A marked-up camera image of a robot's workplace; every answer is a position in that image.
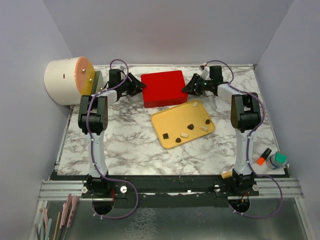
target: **bolt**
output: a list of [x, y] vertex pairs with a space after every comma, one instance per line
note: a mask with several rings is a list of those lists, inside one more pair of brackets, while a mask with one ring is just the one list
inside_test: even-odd
[[252, 189], [253, 189], [253, 191], [258, 192], [259, 191], [259, 186], [257, 184], [253, 184], [252, 185]]
[[123, 194], [125, 194], [126, 192], [127, 192], [127, 187], [126, 186], [122, 186], [122, 187], [120, 187], [120, 192], [121, 193], [123, 193]]
[[218, 193], [218, 192], [220, 192], [220, 186], [219, 185], [214, 185], [214, 187], [215, 187], [215, 189], [214, 189], [214, 191], [216, 192], [216, 193]]
[[88, 192], [88, 188], [87, 187], [83, 187], [81, 188], [81, 193], [86, 194]]

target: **cable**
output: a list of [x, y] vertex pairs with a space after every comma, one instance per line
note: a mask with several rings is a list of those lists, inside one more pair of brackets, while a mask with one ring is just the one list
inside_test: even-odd
[[250, 92], [247, 92], [247, 91], [242, 91], [242, 90], [239, 90], [238, 88], [234, 87], [234, 86], [231, 86], [231, 83], [233, 82], [233, 80], [235, 79], [235, 74], [234, 72], [232, 71], [231, 67], [226, 64], [225, 62], [223, 61], [220, 61], [220, 60], [211, 60], [211, 61], [208, 61], [208, 62], [205, 62], [203, 65], [206, 67], [209, 63], [213, 63], [213, 62], [218, 62], [218, 63], [222, 63], [224, 64], [231, 72], [231, 75], [232, 75], [232, 79], [231, 81], [228, 83], [228, 86], [237, 91], [238, 93], [240, 94], [248, 94], [250, 95], [251, 97], [253, 97], [254, 99], [256, 99], [259, 104], [261, 105], [261, 108], [262, 108], [262, 118], [261, 118], [261, 121], [259, 122], [259, 124], [257, 126], [255, 126], [255, 128], [253, 128], [249, 134], [248, 134], [248, 141], [247, 141], [247, 144], [246, 144], [246, 163], [248, 164], [250, 170], [253, 172], [254, 175], [256, 175], [257, 177], [267, 177], [269, 179], [271, 179], [272, 181], [274, 181], [274, 183], [276, 184], [276, 186], [279, 188], [279, 192], [280, 192], [280, 204], [278, 206], [278, 208], [271, 214], [267, 215], [267, 216], [252, 216], [252, 215], [249, 215], [249, 214], [245, 214], [243, 212], [238, 212], [236, 211], [230, 204], [229, 204], [229, 207], [233, 210], [234, 213], [240, 215], [240, 216], [244, 216], [244, 217], [247, 217], [247, 218], [250, 218], [250, 219], [267, 219], [267, 218], [271, 218], [275, 215], [277, 215], [280, 211], [280, 209], [282, 208], [282, 205], [284, 203], [284, 197], [283, 197], [283, 193], [282, 193], [282, 190], [281, 190], [281, 187], [279, 185], [279, 183], [270, 175], [267, 175], [267, 174], [257, 174], [256, 171], [253, 169], [253, 167], [251, 166], [250, 164], [250, 159], [249, 159], [249, 145], [250, 145], [250, 140], [251, 140], [251, 135], [254, 131], [256, 131], [261, 125], [262, 123], [264, 122], [265, 118], [266, 118], [266, 108], [265, 108], [265, 105], [264, 103], [258, 98], [256, 97], [254, 94], [250, 93]]
[[246, 195], [248, 195], [248, 198], [247, 198], [247, 199], [249, 199], [248, 191], [246, 191], [246, 192], [244, 193], [244, 195], [242, 196], [242, 198], [241, 198], [241, 202], [242, 202], [242, 203], [244, 202], [244, 197], [245, 197]]
[[109, 81], [107, 81], [107, 82], [105, 83], [103, 89], [105, 89], [105, 88], [107, 87], [108, 83], [109, 83]]
[[134, 190], [134, 192], [135, 192], [136, 202], [135, 202], [135, 206], [133, 207], [133, 209], [132, 209], [129, 213], [127, 213], [127, 214], [125, 214], [125, 215], [122, 215], [122, 216], [99, 215], [99, 214], [96, 213], [94, 205], [92, 205], [92, 209], [93, 209], [93, 211], [94, 211], [94, 216], [97, 215], [97, 216], [99, 216], [101, 219], [102, 219], [102, 218], [104, 218], [104, 219], [123, 219], [123, 218], [126, 218], [126, 217], [130, 216], [130, 215], [137, 209], [138, 203], [139, 203], [139, 194], [138, 194], [138, 191], [137, 191], [136, 187], [135, 187], [131, 182], [129, 182], [129, 181], [120, 180], [120, 179], [112, 179], [112, 178], [109, 178], [109, 177], [104, 176], [104, 175], [100, 172], [99, 168], [97, 167], [97, 163], [96, 163], [95, 157], [94, 157], [94, 151], [93, 151], [93, 148], [94, 148], [93, 135], [92, 135], [92, 132], [91, 132], [90, 127], [89, 127], [90, 111], [91, 111], [91, 109], [92, 109], [92, 105], [93, 105], [93, 103], [94, 103], [94, 100], [95, 100], [96, 97], [98, 97], [99, 95], [105, 93], [106, 91], [110, 91], [110, 90], [114, 90], [114, 89], [118, 88], [120, 85], [122, 85], [122, 84], [127, 80], [128, 75], [129, 75], [129, 67], [128, 67], [128, 64], [127, 64], [125, 61], [121, 60], [121, 59], [114, 59], [114, 60], [112, 60], [111, 63], [110, 63], [110, 69], [112, 69], [112, 63], [115, 62], [115, 61], [120, 61], [120, 62], [124, 63], [124, 65], [125, 65], [125, 67], [126, 67], [126, 75], [125, 75], [124, 79], [122, 80], [122, 82], [120, 82], [118, 85], [116, 85], [116, 86], [114, 86], [114, 87], [111, 87], [111, 88], [109, 88], [109, 89], [103, 89], [102, 91], [97, 92], [95, 95], [93, 95], [93, 97], [92, 97], [92, 99], [91, 99], [91, 101], [90, 101], [88, 110], [87, 110], [87, 114], [86, 114], [86, 129], [87, 129], [87, 131], [88, 131], [88, 133], [89, 133], [89, 135], [90, 135], [90, 139], [91, 139], [91, 143], [90, 143], [90, 145], [91, 145], [91, 151], [90, 151], [90, 154], [91, 154], [92, 163], [93, 163], [93, 166], [94, 166], [95, 170], [99, 173], [99, 175], [100, 175], [103, 179], [105, 179], [105, 180], [107, 180], [107, 181], [111, 181], [111, 182], [121, 182], [121, 183], [129, 184], [129, 185], [133, 188], [133, 190]]

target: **small wooden block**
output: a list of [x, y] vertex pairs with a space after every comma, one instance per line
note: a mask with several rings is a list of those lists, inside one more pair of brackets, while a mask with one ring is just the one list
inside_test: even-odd
[[222, 173], [222, 174], [221, 174], [221, 177], [222, 177], [223, 179], [227, 179], [227, 178], [232, 177], [232, 171], [227, 171], [227, 172], [225, 172], [225, 173]]
[[206, 126], [201, 126], [200, 128], [202, 131], [208, 132], [208, 128]]
[[188, 134], [187, 133], [181, 133], [181, 137], [187, 139], [188, 138]]

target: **red box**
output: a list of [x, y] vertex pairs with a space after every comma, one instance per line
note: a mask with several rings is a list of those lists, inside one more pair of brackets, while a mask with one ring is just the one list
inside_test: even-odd
[[141, 75], [145, 108], [164, 107], [186, 103], [188, 94], [181, 90], [186, 86], [181, 70], [147, 73]]

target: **white cylinder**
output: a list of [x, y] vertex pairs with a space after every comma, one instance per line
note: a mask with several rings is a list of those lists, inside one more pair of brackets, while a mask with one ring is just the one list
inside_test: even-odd
[[60, 105], [78, 105], [82, 95], [90, 95], [95, 69], [84, 56], [55, 60], [44, 72], [44, 85], [50, 97]]

